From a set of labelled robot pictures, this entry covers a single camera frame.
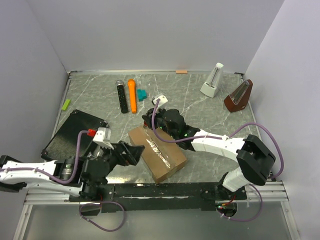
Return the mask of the brown cardboard express box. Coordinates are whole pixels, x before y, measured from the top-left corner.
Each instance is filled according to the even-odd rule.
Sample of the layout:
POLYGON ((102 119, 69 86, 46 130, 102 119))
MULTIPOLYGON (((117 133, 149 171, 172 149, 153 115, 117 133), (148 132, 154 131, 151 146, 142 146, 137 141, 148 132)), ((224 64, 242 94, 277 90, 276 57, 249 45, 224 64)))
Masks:
POLYGON ((161 141, 152 129, 138 126, 130 130, 128 136, 133 146, 144 146, 141 157, 157 184, 171 177, 187 163, 178 145, 161 141))

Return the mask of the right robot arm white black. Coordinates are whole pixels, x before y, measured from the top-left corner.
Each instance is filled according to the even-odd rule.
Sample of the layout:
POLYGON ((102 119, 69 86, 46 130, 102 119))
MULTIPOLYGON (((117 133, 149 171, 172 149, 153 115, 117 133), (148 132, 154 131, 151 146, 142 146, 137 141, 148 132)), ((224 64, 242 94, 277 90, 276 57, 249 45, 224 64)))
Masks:
POLYGON ((225 173, 219 181, 218 193, 223 199, 230 199, 248 184, 265 185, 276 161, 275 155, 258 136, 249 134, 241 138, 209 133, 186 124, 177 109, 151 108, 142 119, 144 127, 151 129, 163 142, 235 161, 238 168, 225 173))

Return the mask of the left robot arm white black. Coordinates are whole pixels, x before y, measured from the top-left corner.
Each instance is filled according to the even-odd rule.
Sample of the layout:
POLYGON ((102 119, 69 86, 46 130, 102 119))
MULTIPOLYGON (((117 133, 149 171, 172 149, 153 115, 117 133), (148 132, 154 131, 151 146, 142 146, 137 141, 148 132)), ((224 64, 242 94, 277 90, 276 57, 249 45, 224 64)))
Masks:
POLYGON ((117 166, 135 166, 145 149, 143 145, 131 146, 96 142, 93 155, 40 163, 22 163, 10 156, 0 158, 0 190, 18 193, 22 189, 41 189, 66 193, 83 200, 93 201, 108 184, 107 176, 117 166))

